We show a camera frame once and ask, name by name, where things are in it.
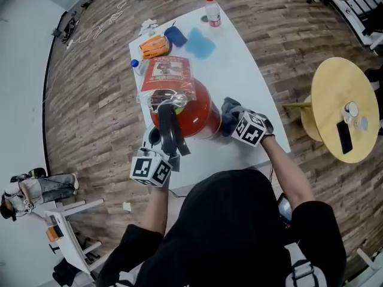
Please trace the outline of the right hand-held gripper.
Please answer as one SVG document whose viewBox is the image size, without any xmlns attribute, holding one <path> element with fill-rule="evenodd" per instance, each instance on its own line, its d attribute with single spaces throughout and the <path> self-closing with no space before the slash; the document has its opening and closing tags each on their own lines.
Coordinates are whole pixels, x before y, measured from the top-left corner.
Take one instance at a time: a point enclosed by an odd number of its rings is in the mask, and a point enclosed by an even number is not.
<svg viewBox="0 0 383 287">
<path fill-rule="evenodd" d="M 275 136 L 270 120 L 264 114 L 245 111 L 231 137 L 251 147 L 256 147 L 264 138 Z"/>
</svg>

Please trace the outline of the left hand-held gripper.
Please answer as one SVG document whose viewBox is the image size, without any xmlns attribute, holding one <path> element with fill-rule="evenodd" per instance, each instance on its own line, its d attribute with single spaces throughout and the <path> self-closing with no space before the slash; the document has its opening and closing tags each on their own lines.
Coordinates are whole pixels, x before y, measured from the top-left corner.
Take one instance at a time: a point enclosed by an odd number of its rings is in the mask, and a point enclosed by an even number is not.
<svg viewBox="0 0 383 287">
<path fill-rule="evenodd" d="M 180 171 L 180 155 L 162 152 L 160 133 L 155 126 L 146 129 L 142 146 L 132 157 L 130 179 L 149 187 L 166 187 L 171 173 Z"/>
</svg>

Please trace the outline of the grey blue wiping cloth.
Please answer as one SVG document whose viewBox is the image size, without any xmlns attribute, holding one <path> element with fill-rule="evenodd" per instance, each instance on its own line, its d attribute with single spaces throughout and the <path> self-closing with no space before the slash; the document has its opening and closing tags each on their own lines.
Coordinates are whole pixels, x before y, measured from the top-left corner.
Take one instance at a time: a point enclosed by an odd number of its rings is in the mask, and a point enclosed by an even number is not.
<svg viewBox="0 0 383 287">
<path fill-rule="evenodd" d="M 238 101 L 231 97 L 225 97 L 221 106 L 221 126 L 220 132 L 222 136 L 231 136 L 238 126 L 243 114 L 248 112 Z"/>
</svg>

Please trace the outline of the red fire extinguisher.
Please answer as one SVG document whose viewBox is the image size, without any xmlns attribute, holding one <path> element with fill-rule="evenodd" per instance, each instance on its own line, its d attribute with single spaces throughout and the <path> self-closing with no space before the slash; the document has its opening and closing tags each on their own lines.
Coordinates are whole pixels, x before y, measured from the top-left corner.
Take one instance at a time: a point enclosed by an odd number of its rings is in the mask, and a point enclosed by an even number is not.
<svg viewBox="0 0 383 287">
<path fill-rule="evenodd" d="M 166 155 L 189 155 L 186 138 L 210 139 L 221 114 L 208 89 L 192 76 L 189 59 L 154 57 L 136 64 L 142 78 L 138 102 L 147 106 Z"/>
</svg>

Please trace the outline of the person's right forearm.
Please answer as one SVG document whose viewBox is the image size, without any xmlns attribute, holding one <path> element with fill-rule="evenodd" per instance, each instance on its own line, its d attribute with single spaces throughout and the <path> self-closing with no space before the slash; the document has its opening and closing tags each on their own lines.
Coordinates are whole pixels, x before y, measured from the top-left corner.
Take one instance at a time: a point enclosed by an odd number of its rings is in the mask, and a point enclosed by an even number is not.
<svg viewBox="0 0 383 287">
<path fill-rule="evenodd" d="M 280 147 L 276 139 L 273 136 L 267 136 L 261 141 L 261 145 L 273 165 L 279 185 L 286 195 L 291 209 L 295 210 L 304 202 L 314 201 L 315 196 L 308 178 Z"/>
</svg>

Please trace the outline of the person's left forearm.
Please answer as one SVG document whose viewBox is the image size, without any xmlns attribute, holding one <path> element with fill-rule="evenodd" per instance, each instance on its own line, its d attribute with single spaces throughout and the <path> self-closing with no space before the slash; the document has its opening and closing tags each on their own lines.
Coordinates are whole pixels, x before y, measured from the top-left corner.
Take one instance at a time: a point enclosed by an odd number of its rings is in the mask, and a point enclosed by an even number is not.
<svg viewBox="0 0 383 287">
<path fill-rule="evenodd" d="M 141 227 L 165 235 L 168 221 L 169 191 L 165 187 L 153 187 L 146 210 L 141 219 Z"/>
</svg>

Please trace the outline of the dark soda bottle blue cap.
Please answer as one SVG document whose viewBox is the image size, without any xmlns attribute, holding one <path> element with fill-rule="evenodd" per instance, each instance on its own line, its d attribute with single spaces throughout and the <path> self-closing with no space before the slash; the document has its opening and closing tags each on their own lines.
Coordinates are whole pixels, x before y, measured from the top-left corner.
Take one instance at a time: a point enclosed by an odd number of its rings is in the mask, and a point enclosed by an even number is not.
<svg viewBox="0 0 383 287">
<path fill-rule="evenodd" d="M 143 60 L 132 59 L 130 65 L 133 68 L 133 71 L 138 76 L 144 77 L 149 65 L 149 60 L 148 59 L 143 59 Z"/>
</svg>

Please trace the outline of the black screen device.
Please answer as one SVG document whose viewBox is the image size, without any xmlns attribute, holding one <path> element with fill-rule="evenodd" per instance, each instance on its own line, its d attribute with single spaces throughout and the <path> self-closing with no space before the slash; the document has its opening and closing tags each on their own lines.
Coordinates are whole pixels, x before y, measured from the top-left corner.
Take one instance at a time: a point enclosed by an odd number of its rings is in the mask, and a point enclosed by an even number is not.
<svg viewBox="0 0 383 287">
<path fill-rule="evenodd" d="M 277 203 L 279 216 L 282 220 L 282 223 L 284 224 L 286 229 L 289 229 L 291 226 L 292 209 L 284 193 L 281 193 Z"/>
</svg>

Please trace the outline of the round yellow wooden table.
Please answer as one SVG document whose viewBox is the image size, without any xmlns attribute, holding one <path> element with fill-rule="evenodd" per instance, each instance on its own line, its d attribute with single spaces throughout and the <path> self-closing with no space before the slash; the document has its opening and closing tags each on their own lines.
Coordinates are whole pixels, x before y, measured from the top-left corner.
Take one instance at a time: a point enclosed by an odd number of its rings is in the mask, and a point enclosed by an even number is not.
<svg viewBox="0 0 383 287">
<path fill-rule="evenodd" d="M 358 116 L 348 124 L 353 149 L 343 154 L 336 125 L 344 121 L 344 105 L 352 101 L 358 107 Z M 375 146 L 379 130 L 377 99 L 363 71 L 347 59 L 331 57 L 322 62 L 312 79 L 311 94 L 304 102 L 288 103 L 284 107 L 299 108 L 306 134 L 322 142 L 334 157 L 344 163 L 364 160 Z M 354 127 L 361 116 L 369 122 L 365 132 Z"/>
</svg>

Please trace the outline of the black smartphone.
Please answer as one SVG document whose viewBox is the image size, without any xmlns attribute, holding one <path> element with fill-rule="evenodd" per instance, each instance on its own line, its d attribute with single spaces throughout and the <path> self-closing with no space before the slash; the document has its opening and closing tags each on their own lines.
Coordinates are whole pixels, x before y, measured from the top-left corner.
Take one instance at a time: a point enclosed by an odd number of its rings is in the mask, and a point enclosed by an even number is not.
<svg viewBox="0 0 383 287">
<path fill-rule="evenodd" d="M 349 125 L 344 121 L 340 121 L 336 126 L 341 143 L 342 153 L 347 154 L 353 149 Z"/>
</svg>

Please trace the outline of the orange tissue packet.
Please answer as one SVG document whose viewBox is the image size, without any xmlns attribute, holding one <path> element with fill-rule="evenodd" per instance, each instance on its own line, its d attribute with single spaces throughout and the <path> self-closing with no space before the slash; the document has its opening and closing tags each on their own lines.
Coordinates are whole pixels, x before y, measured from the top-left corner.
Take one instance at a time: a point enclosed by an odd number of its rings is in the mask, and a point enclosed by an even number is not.
<svg viewBox="0 0 383 287">
<path fill-rule="evenodd" d="M 157 35 L 139 45 L 143 59 L 152 59 L 166 55 L 171 50 L 171 43 L 165 36 Z"/>
</svg>

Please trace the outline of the light blue cloth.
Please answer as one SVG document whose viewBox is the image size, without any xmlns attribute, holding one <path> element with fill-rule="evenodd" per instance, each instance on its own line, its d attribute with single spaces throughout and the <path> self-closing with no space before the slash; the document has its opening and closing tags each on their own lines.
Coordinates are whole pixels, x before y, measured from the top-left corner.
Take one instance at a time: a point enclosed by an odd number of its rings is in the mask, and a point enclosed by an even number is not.
<svg viewBox="0 0 383 287">
<path fill-rule="evenodd" d="M 216 44 L 204 36 L 199 28 L 193 28 L 188 34 L 185 50 L 197 59 L 207 59 L 216 49 Z"/>
</svg>

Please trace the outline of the white mug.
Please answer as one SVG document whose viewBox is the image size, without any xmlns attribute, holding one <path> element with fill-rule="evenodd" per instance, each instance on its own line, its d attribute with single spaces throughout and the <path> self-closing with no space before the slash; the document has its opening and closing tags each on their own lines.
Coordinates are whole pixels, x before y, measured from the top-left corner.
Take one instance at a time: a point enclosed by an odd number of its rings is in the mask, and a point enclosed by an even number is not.
<svg viewBox="0 0 383 287">
<path fill-rule="evenodd" d="M 342 115 L 344 122 L 349 124 L 354 118 L 358 116 L 358 107 L 355 102 L 348 102 L 344 105 Z"/>
</svg>

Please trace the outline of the person in dark shirt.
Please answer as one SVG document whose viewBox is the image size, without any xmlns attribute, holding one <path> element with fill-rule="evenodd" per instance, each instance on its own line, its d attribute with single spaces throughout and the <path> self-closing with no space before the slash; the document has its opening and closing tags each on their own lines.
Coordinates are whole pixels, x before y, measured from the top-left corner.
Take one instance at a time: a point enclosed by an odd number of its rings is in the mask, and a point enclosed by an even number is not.
<svg viewBox="0 0 383 287">
<path fill-rule="evenodd" d="M 220 172 L 189 192 L 167 234 L 128 225 L 96 286 L 115 287 L 120 273 L 138 268 L 133 287 L 285 287 L 293 242 L 328 287 L 341 287 L 346 253 L 327 203 L 298 205 L 286 230 L 267 177 L 253 169 Z"/>
</svg>

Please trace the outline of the dark blue pouch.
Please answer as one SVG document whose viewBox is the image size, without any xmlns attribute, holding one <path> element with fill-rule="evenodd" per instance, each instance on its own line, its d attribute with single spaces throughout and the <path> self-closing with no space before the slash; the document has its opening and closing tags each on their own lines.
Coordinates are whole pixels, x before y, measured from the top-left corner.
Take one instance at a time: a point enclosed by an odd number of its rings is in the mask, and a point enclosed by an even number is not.
<svg viewBox="0 0 383 287">
<path fill-rule="evenodd" d="M 182 47 L 187 42 L 187 38 L 175 26 L 167 28 L 164 32 L 164 36 L 176 47 Z"/>
</svg>

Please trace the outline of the small glass jar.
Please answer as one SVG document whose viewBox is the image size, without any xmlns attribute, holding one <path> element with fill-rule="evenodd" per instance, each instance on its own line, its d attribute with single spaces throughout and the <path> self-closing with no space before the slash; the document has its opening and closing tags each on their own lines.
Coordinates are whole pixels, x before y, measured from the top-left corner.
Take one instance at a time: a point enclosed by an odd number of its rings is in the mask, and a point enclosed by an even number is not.
<svg viewBox="0 0 383 287">
<path fill-rule="evenodd" d="M 367 131 L 369 127 L 368 119 L 365 116 L 361 116 L 355 121 L 354 127 L 361 132 Z"/>
</svg>

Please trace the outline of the crumpled white tissue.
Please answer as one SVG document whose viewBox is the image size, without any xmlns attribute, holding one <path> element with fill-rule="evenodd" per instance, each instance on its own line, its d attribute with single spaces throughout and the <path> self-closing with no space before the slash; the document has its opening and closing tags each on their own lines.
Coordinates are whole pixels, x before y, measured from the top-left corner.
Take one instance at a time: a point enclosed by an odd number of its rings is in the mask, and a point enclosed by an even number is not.
<svg viewBox="0 0 383 287">
<path fill-rule="evenodd" d="M 139 31 L 139 36 L 148 35 L 154 36 L 156 34 L 155 28 L 158 27 L 157 20 L 147 19 L 145 20 Z"/>
</svg>

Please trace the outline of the clear water bottle red cap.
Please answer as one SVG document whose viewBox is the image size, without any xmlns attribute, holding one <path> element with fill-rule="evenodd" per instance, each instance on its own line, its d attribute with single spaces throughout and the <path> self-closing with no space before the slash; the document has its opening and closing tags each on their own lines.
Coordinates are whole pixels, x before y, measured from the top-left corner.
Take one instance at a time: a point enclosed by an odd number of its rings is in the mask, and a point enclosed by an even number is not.
<svg viewBox="0 0 383 287">
<path fill-rule="evenodd" d="M 221 25 L 220 7 L 215 0 L 206 0 L 205 12 L 210 26 L 216 28 Z"/>
</svg>

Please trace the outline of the white desk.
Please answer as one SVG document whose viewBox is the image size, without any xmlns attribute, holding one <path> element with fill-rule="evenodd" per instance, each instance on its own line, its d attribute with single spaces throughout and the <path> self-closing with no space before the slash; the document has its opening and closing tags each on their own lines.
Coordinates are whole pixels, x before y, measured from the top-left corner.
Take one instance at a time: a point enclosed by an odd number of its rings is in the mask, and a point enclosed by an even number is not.
<svg viewBox="0 0 383 287">
<path fill-rule="evenodd" d="M 63 234 L 62 237 L 55 241 L 63 257 L 68 263 L 87 274 L 91 274 L 93 270 L 101 266 L 108 259 L 111 251 L 109 251 L 104 256 L 101 256 L 91 264 L 88 264 L 85 260 L 86 254 L 91 253 L 91 251 L 94 251 L 100 247 L 102 243 L 97 241 L 95 244 L 89 246 L 88 248 L 81 249 L 80 244 L 75 237 L 74 231 L 66 218 L 75 213 L 79 213 L 92 207 L 102 205 L 103 203 L 103 199 L 89 203 L 86 203 L 84 200 L 82 200 L 67 206 L 44 211 L 47 218 L 50 218 L 51 216 L 53 217 L 53 222 L 57 224 Z"/>
</svg>

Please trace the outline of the orange box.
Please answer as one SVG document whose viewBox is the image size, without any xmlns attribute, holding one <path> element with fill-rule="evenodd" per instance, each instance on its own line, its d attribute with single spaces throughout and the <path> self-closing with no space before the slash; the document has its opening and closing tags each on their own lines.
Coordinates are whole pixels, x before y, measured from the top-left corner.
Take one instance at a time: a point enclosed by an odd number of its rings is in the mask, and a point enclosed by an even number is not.
<svg viewBox="0 0 383 287">
<path fill-rule="evenodd" d="M 63 237 L 63 233 L 58 225 L 48 227 L 46 235 L 51 243 Z"/>
</svg>

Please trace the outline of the black chair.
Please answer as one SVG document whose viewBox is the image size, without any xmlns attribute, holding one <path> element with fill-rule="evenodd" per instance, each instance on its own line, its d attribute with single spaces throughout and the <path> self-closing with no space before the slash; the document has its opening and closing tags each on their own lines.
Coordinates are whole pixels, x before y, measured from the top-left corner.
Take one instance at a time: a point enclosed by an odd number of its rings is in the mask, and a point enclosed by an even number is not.
<svg viewBox="0 0 383 287">
<path fill-rule="evenodd" d="M 378 135 L 383 136 L 383 65 L 379 69 L 368 69 L 364 72 L 370 81 L 378 103 L 379 109 L 379 131 Z"/>
</svg>

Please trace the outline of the black backpack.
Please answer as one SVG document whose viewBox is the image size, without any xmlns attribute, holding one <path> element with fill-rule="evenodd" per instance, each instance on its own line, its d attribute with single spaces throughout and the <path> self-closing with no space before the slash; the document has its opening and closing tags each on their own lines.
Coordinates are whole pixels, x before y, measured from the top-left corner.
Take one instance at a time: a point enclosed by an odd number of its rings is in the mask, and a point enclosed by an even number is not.
<svg viewBox="0 0 383 287">
<path fill-rule="evenodd" d="M 52 276 L 61 287 L 79 287 L 92 281 L 88 274 L 68 263 L 66 259 L 54 267 Z"/>
</svg>

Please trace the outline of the black railing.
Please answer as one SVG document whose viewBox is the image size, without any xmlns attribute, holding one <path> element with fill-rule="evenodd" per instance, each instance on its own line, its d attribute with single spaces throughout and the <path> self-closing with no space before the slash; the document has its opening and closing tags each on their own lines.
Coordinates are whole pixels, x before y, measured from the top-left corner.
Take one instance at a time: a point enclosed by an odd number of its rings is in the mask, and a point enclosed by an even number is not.
<svg viewBox="0 0 383 287">
<path fill-rule="evenodd" d="M 333 0 L 333 5 L 364 46 L 383 45 L 383 0 Z"/>
</svg>

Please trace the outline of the white table frame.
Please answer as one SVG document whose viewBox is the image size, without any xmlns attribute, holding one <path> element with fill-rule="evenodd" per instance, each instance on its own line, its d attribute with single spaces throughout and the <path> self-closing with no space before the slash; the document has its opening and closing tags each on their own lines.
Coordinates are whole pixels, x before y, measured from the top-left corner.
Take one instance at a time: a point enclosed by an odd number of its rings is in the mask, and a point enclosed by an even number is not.
<svg viewBox="0 0 383 287">
<path fill-rule="evenodd" d="M 376 251 L 370 258 L 362 248 L 357 249 L 357 254 L 362 258 L 367 268 L 372 271 L 372 274 L 383 269 L 383 247 Z"/>
</svg>

